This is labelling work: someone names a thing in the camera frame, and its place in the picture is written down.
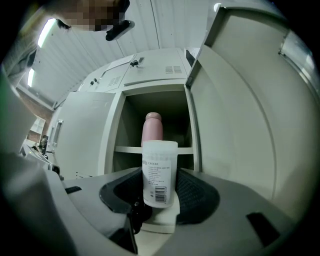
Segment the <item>black slot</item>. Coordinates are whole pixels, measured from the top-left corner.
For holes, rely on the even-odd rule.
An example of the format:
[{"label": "black slot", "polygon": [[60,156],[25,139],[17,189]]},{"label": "black slot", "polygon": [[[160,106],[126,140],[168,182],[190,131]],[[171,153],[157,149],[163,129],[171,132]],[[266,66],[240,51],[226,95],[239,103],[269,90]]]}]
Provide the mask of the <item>black slot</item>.
[{"label": "black slot", "polygon": [[72,187],[67,187],[67,188],[65,189],[65,192],[69,195],[69,194],[71,194],[71,193],[74,193],[74,192],[77,192],[77,191],[80,191],[80,190],[82,190],[81,187],[72,186]]},{"label": "black slot", "polygon": [[280,233],[272,226],[267,218],[261,212],[253,212],[248,214],[247,219],[251,223],[254,231],[258,235],[264,247],[273,243]]}]

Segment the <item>vent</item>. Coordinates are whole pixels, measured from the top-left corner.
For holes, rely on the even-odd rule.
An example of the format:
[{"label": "vent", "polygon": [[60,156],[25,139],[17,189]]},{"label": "vent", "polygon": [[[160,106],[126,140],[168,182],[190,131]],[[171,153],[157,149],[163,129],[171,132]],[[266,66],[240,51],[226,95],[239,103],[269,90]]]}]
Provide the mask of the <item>vent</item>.
[{"label": "vent", "polygon": [[182,74],[182,70],[180,66],[166,66],[165,73],[166,74]]},{"label": "vent", "polygon": [[119,83],[121,76],[117,76],[111,79],[108,86],[114,86]]},{"label": "vent", "polygon": [[166,74],[173,74],[174,73],[174,68],[172,66],[166,66],[165,67],[165,73]]},{"label": "vent", "polygon": [[181,67],[180,66],[174,66],[173,67],[173,72],[175,74],[182,74]]}]

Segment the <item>door handle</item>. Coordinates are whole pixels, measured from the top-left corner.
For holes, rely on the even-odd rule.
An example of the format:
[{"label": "door handle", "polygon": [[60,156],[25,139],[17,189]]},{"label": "door handle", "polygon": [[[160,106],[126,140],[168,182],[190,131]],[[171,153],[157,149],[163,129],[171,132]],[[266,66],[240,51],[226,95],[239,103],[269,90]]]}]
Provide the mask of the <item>door handle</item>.
[{"label": "door handle", "polygon": [[49,140],[48,140],[48,143],[47,143],[48,147],[50,147],[51,142],[53,141],[54,130],[55,130],[55,126],[52,126],[52,127],[51,127],[50,136],[49,136]]},{"label": "door handle", "polygon": [[55,126],[56,128],[55,128],[55,133],[54,133],[53,141],[52,141],[53,147],[57,147],[57,145],[58,145],[59,135],[60,135],[61,128],[62,128],[63,124],[64,124],[63,120],[58,120],[58,122]]}]

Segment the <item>ceiling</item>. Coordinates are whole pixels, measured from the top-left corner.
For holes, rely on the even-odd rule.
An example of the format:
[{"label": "ceiling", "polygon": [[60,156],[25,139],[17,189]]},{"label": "ceiling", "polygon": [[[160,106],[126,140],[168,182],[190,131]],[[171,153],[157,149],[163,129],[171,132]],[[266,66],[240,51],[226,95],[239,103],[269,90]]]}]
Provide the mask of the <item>ceiling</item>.
[{"label": "ceiling", "polygon": [[161,48],[199,48],[207,13],[208,0],[131,0],[125,19],[135,27],[111,42],[103,31],[64,30],[55,24],[37,50],[32,89],[60,102],[88,74],[119,58]]}]

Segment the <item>person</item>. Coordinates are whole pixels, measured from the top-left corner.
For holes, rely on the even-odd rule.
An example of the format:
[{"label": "person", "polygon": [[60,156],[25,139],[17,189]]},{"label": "person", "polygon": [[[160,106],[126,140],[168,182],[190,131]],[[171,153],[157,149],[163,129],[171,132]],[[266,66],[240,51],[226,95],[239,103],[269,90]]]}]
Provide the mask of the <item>person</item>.
[{"label": "person", "polygon": [[75,27],[101,31],[119,22],[130,5],[129,0],[52,0],[42,6],[21,28],[4,58],[4,72],[14,87],[35,60],[38,39],[48,19],[55,18],[61,29]]},{"label": "person", "polygon": [[40,144],[39,144],[39,148],[41,149],[41,153],[42,153],[43,155],[46,154],[47,142],[48,142],[48,136],[43,135],[43,136],[42,136],[42,139],[41,139],[41,141],[40,141]]}]

